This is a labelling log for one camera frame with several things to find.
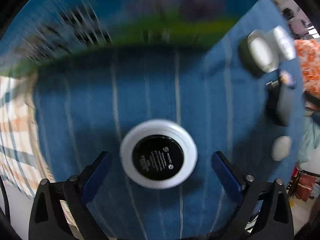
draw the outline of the white lid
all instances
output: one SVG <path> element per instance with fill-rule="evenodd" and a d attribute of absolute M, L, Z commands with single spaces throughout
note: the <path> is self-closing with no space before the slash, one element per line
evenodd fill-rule
<path fill-rule="evenodd" d="M 138 172 L 134 165 L 132 154 L 136 145 L 142 139 L 152 135 L 164 135 L 173 139 L 183 152 L 183 164 L 180 170 L 169 179 L 149 179 Z M 133 181 L 143 187 L 165 189 L 181 184 L 190 176 L 196 165 L 198 153 L 192 137 L 181 126 L 167 120 L 150 120 L 135 126 L 128 132 L 121 142 L 120 157 L 125 173 Z"/>
<path fill-rule="evenodd" d="M 250 42 L 249 49 L 258 67 L 264 72 L 269 72 L 269 67 L 273 60 L 273 53 L 268 43 L 263 38 L 256 37 Z"/>
<path fill-rule="evenodd" d="M 284 58 L 286 60 L 294 59 L 296 57 L 295 46 L 292 38 L 286 30 L 281 26 L 277 26 L 273 29 L 273 35 L 281 53 L 284 55 Z"/>

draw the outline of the orange stripe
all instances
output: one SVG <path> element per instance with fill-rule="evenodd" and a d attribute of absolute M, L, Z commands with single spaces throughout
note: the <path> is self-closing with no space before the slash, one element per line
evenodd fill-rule
<path fill-rule="evenodd" d="M 2 166 L 4 167 L 4 169 L 8 173 L 11 173 L 9 167 L 5 163 L 2 163 Z M 39 183 L 37 183 L 37 182 L 35 182 L 33 180 L 30 180 L 30 179 L 24 178 L 24 177 L 21 176 L 21 174 L 17 173 L 13 169 L 11 169 L 11 170 L 12 170 L 12 174 L 14 175 L 15 179 L 17 179 L 20 183 L 25 184 L 25 180 L 28 180 L 28 182 L 29 182 L 30 186 L 32 187 L 32 189 L 37 189 L 38 188 Z"/>
<path fill-rule="evenodd" d="M 28 131 L 28 117 L 24 116 L 14 120 L 10 120 L 13 132 Z M 9 122 L 1 123 L 0 129 L 2 132 L 10 132 Z"/>

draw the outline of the striped blue fabric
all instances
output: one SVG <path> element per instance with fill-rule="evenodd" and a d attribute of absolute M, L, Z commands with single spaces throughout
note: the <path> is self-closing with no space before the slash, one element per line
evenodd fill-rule
<path fill-rule="evenodd" d="M 260 0 L 208 51 L 131 48 L 96 51 L 41 72 L 34 102 L 41 151 L 57 181 L 78 174 L 102 150 L 112 154 L 110 171 L 88 208 L 104 232 L 123 239 L 179 239 L 213 232 L 236 206 L 210 164 L 222 151 L 257 180 L 290 179 L 303 124 L 298 59 L 281 68 L 297 81 L 290 126 L 265 117 L 269 73 L 253 78 L 242 66 L 237 46 L 254 29 L 268 31 L 285 20 L 270 0 Z M 153 118 L 181 124 L 198 148 L 194 172 L 180 186 L 152 190 L 131 181 L 119 158 L 123 136 Z M 292 138 L 291 154 L 270 156 L 272 142 Z"/>

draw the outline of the red bag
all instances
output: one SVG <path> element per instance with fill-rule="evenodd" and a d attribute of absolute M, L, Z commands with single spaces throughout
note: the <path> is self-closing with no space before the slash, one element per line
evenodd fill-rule
<path fill-rule="evenodd" d="M 315 183 L 316 177 L 307 174 L 302 174 L 299 178 L 295 195 L 299 199 L 302 199 L 306 202 L 311 194 L 311 191 Z"/>

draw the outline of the black cable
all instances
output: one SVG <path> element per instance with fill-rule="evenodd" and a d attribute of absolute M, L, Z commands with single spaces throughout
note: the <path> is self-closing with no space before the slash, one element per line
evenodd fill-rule
<path fill-rule="evenodd" d="M 7 192 L 4 188 L 4 184 L 3 184 L 1 176 L 0 176 L 0 188 L 1 188 L 2 196 L 3 196 L 3 200 L 4 200 L 4 215 L 6 216 L 8 222 L 11 223 L 10 222 L 9 200 L 8 200 Z"/>

